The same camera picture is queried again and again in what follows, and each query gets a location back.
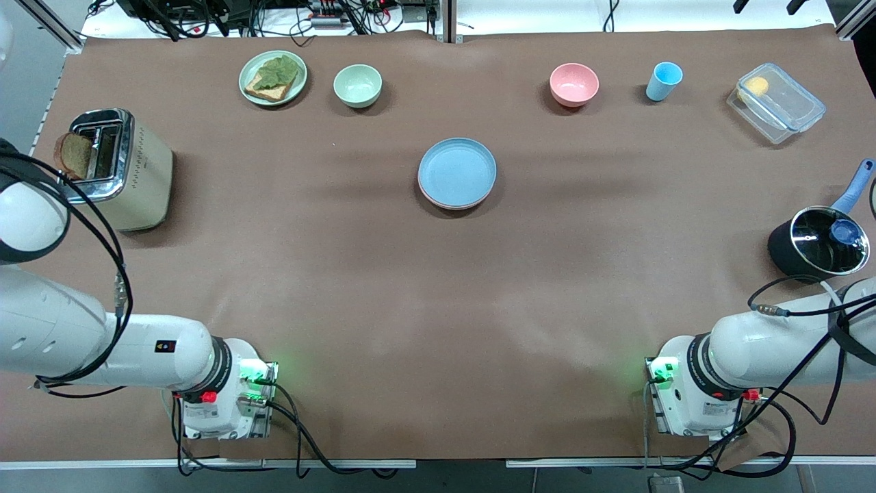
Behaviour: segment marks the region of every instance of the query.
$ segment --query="plastic food container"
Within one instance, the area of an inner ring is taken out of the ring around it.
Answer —
[[[774,63],[764,63],[739,79],[727,104],[774,144],[806,132],[826,110],[824,103]]]

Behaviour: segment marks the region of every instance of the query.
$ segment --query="green bowl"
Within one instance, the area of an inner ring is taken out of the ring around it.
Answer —
[[[382,88],[383,78],[371,65],[350,65],[335,76],[335,94],[350,108],[371,106]]]
[[[286,55],[298,64],[298,74],[295,76],[295,80],[292,81],[292,87],[289,88],[289,92],[286,93],[286,97],[279,101],[268,101],[267,99],[262,99],[261,97],[255,97],[251,94],[247,94],[244,88],[247,84],[252,81],[252,78],[256,76],[256,73],[262,65],[265,65],[265,62],[268,60],[273,60],[278,56]],[[279,106],[281,104],[286,104],[301,92],[304,89],[304,83],[307,82],[307,65],[304,63],[304,60],[301,59],[300,56],[294,54],[292,52],[287,52],[286,50],[272,50],[270,52],[264,52],[262,54],[257,54],[252,57],[249,61],[246,62],[244,68],[240,71],[240,77],[238,77],[237,85],[240,89],[240,94],[243,94],[245,98],[249,99],[255,104],[260,106]]]

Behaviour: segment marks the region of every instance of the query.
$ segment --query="blue cup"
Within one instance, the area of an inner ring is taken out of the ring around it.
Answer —
[[[682,81],[682,68],[671,61],[662,61],[654,67],[645,94],[651,101],[663,101]]]

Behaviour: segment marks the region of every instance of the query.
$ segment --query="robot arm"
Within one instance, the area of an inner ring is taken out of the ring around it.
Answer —
[[[876,279],[855,282],[838,291],[846,304],[876,292]],[[789,311],[816,311],[831,306],[828,293],[779,305]],[[876,309],[855,317],[849,334],[863,347],[876,348]],[[672,338],[647,363],[655,385],[655,410],[661,432],[720,439],[735,423],[738,400],[747,389],[778,387],[828,332],[837,313],[811,317],[776,317],[748,311],[721,318],[711,332]],[[840,346],[831,340],[794,379],[795,384],[833,382]],[[844,379],[876,378],[876,366],[849,355]]]
[[[15,265],[61,243],[72,207],[62,197],[31,158],[0,141],[0,370],[69,375],[112,345],[103,364],[68,383],[169,389],[185,402],[189,437],[266,436],[273,386],[255,381],[274,382],[277,365],[248,343],[171,315],[132,315],[117,336],[116,313],[94,297]]]

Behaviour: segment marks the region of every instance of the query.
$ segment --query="pink bowl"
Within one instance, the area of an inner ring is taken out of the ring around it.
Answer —
[[[598,90],[596,72],[580,63],[563,63],[550,75],[550,93],[563,106],[584,106]]]

